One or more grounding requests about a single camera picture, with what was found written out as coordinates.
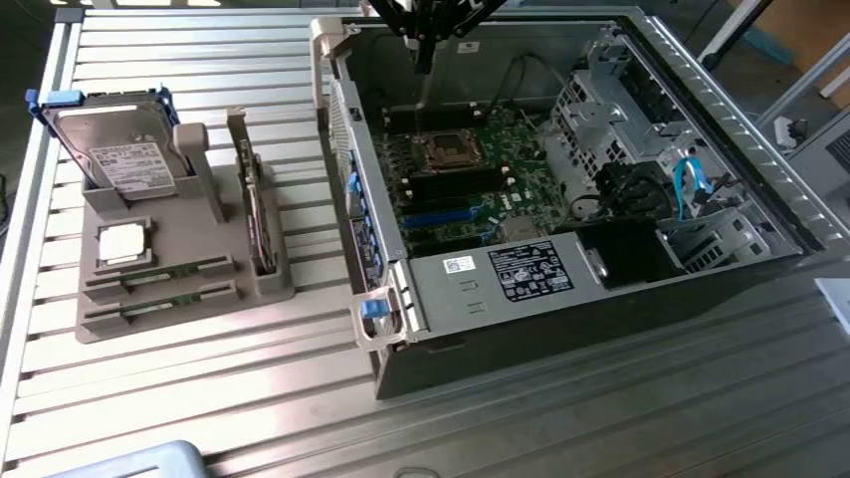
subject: motherboard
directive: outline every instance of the motherboard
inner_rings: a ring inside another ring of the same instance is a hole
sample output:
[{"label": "motherboard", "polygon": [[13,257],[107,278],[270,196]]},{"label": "motherboard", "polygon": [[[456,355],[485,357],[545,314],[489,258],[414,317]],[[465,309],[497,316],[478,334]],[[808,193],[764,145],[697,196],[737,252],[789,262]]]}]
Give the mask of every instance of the motherboard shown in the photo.
[{"label": "motherboard", "polygon": [[374,137],[414,257],[538,237],[568,217],[534,125],[497,107],[477,126]]}]

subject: hard drive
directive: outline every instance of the hard drive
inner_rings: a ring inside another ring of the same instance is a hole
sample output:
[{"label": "hard drive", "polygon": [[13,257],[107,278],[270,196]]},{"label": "hard drive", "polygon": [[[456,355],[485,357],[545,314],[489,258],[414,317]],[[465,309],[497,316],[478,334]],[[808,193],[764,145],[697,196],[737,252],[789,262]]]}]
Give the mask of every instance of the hard drive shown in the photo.
[{"label": "hard drive", "polygon": [[191,166],[173,144],[179,123],[167,89],[86,96],[53,92],[31,113],[61,140],[90,188],[114,187],[127,200],[174,194]]}]

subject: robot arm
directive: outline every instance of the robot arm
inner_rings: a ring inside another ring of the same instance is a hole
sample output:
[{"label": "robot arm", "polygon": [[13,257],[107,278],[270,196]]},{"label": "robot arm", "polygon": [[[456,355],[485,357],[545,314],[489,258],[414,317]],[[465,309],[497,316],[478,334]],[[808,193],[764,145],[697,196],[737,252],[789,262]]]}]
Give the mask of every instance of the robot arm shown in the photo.
[{"label": "robot arm", "polygon": [[437,42],[458,38],[502,6],[505,0],[370,0],[390,29],[418,42],[418,74],[429,74]]}]

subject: metal table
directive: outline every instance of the metal table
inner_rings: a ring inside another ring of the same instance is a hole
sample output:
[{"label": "metal table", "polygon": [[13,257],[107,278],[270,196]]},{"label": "metal table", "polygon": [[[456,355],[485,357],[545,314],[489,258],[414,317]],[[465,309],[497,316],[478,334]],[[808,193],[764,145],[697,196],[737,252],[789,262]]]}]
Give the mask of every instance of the metal table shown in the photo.
[{"label": "metal table", "polygon": [[690,322],[376,401],[311,106],[306,26],[339,12],[90,10],[58,24],[43,91],[163,82],[210,127],[213,163],[234,157],[222,111],[249,106],[299,295],[79,344],[82,174],[34,124],[0,270],[5,476],[174,439],[217,476],[847,476],[850,345],[812,282],[847,275],[841,255]]}]

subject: blue pcie slot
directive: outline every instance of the blue pcie slot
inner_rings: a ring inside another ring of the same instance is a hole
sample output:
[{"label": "blue pcie slot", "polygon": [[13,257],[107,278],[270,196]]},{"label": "blue pcie slot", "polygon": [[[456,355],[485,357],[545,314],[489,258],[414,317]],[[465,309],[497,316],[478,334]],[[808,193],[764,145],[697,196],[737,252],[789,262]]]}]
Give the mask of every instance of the blue pcie slot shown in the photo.
[{"label": "blue pcie slot", "polygon": [[426,227],[438,226],[441,224],[450,224],[453,222],[472,221],[478,215],[478,207],[470,207],[469,209],[457,209],[454,211],[445,212],[429,212],[425,214],[416,214],[406,216],[402,220],[405,227]]}]

